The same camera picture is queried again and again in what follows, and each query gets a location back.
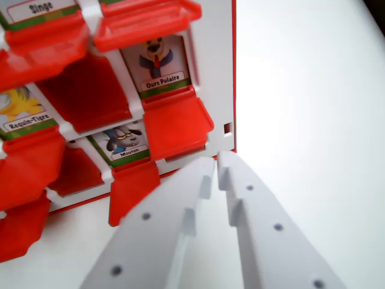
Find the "white surface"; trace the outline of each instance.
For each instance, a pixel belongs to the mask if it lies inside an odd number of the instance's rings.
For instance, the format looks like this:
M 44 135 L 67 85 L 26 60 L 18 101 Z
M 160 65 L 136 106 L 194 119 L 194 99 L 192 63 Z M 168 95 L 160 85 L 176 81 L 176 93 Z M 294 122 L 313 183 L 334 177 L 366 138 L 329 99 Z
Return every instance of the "white surface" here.
M 245 289 L 346 289 L 239 155 L 219 153 L 218 182 L 237 230 Z
M 221 49 L 211 39 L 230 33 L 216 28 L 202 35 L 212 57 Z M 239 1 L 237 31 L 240 156 L 348 288 L 382 289 L 383 36 L 363 4 L 348 0 Z M 103 199 L 50 217 L 25 257 L 0 264 L 0 287 L 76 288 L 112 234 L 107 212 Z M 213 191 L 202 213 L 181 288 L 240 288 L 224 195 Z

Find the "red plastic flap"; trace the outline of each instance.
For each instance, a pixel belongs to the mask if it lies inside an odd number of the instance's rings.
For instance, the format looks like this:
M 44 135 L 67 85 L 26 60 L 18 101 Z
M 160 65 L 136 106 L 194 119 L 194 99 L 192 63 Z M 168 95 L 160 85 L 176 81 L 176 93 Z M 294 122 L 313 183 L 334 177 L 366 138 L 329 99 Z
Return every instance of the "red plastic flap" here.
M 161 160 L 205 146 L 214 123 L 200 98 L 183 93 L 147 108 L 143 115 L 153 160 Z
M 105 57 L 88 53 L 61 74 L 36 85 L 78 132 L 132 117 L 125 93 Z
M 53 126 L 6 141 L 0 161 L 0 211 L 38 199 L 58 178 L 65 141 Z
M 96 47 L 109 51 L 185 30 L 202 16 L 189 0 L 134 0 L 102 4 L 105 18 L 94 35 Z
M 59 196 L 102 185 L 101 172 L 82 149 L 64 150 L 59 177 L 48 187 Z
M 120 219 L 151 193 L 160 183 L 158 168 L 149 158 L 114 169 L 109 202 L 109 224 L 117 226 Z
M 0 262 L 24 256 L 40 239 L 49 212 L 45 195 L 34 202 L 6 211 L 0 220 Z
M 89 35 L 81 11 L 7 31 L 10 50 L 0 53 L 0 92 L 58 75 L 69 63 L 85 56 Z

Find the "white plastic piece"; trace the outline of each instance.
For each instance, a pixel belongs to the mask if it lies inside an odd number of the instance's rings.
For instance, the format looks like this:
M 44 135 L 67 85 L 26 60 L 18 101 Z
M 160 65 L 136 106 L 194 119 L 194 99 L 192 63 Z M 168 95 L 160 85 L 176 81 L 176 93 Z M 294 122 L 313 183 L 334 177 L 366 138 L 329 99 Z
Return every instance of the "white plastic piece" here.
M 83 137 L 76 140 L 74 143 L 67 143 L 69 148 L 81 148 L 88 157 L 95 163 L 97 168 L 101 172 L 102 181 L 104 184 L 98 185 L 93 188 L 89 188 L 83 191 L 77 191 L 65 197 L 61 197 L 56 191 L 46 188 L 47 198 L 51 201 L 50 211 L 55 211 L 61 208 L 65 208 L 84 200 L 92 199 L 94 197 L 101 196 L 111 191 L 111 184 L 114 182 L 112 171 L 105 160 L 100 156 L 94 146 Z
M 102 9 L 97 0 L 78 0 L 78 4 L 82 10 L 82 15 L 90 29 L 91 35 L 94 35 L 100 18 L 103 18 Z
M 212 158 L 199 158 L 157 187 L 125 217 L 82 289 L 177 288 L 199 198 L 210 198 Z
M 236 226 L 245 289 L 346 288 L 257 174 L 233 152 L 218 156 L 220 190 Z
M 1 49 L 4 49 L 4 50 L 9 50 L 9 46 L 8 46 L 8 43 L 7 41 L 5 40 L 5 30 L 4 28 L 0 25 L 0 50 Z

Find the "grey dot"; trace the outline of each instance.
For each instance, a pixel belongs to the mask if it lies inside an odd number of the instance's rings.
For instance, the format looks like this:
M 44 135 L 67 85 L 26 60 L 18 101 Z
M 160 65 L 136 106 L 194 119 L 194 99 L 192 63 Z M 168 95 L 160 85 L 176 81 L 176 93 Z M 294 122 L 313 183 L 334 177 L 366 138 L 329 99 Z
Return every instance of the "grey dot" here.
M 142 215 L 142 219 L 145 220 L 145 221 L 147 221 L 147 220 L 150 219 L 150 218 L 151 218 L 151 214 L 150 214 L 150 213 L 144 213 L 144 214 Z
M 111 269 L 111 275 L 113 277 L 115 276 L 118 276 L 121 274 L 121 272 L 123 271 L 122 267 L 120 267 L 119 265 L 115 265 L 114 267 L 112 267 Z
M 275 229 L 276 231 L 282 231 L 282 230 L 283 230 L 283 226 L 282 226 L 282 224 L 280 224 L 280 223 L 276 223 L 276 224 L 274 225 L 274 229 Z
M 322 281 L 322 280 L 320 280 L 320 279 L 314 280 L 314 281 L 313 281 L 313 285 L 314 285 L 314 287 L 317 288 L 317 289 L 325 288 L 325 283 L 324 283 L 324 281 Z

